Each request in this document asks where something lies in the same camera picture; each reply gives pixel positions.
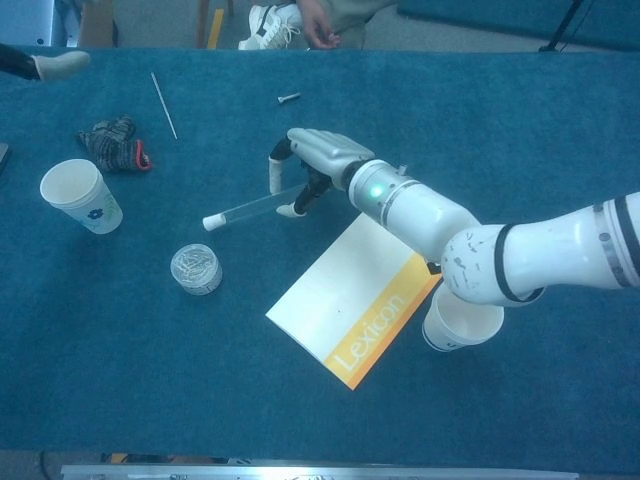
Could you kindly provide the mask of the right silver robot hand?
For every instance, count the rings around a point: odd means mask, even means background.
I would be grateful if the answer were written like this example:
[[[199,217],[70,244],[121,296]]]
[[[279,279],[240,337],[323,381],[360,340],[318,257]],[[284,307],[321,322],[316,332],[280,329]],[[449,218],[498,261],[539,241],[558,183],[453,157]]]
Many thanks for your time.
[[[291,128],[269,154],[269,191],[281,192],[284,162],[297,156],[308,173],[308,183],[296,199],[276,208],[287,218],[306,215],[327,190],[346,191],[355,172],[376,155],[349,137],[326,130]]]

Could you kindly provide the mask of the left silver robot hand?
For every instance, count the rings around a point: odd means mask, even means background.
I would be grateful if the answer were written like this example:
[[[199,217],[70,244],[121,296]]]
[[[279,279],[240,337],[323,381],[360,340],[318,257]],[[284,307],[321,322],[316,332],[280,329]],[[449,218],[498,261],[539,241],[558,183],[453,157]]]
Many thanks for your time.
[[[65,80],[85,69],[91,56],[71,51],[58,56],[32,55],[13,46],[1,45],[1,72],[29,81]]]

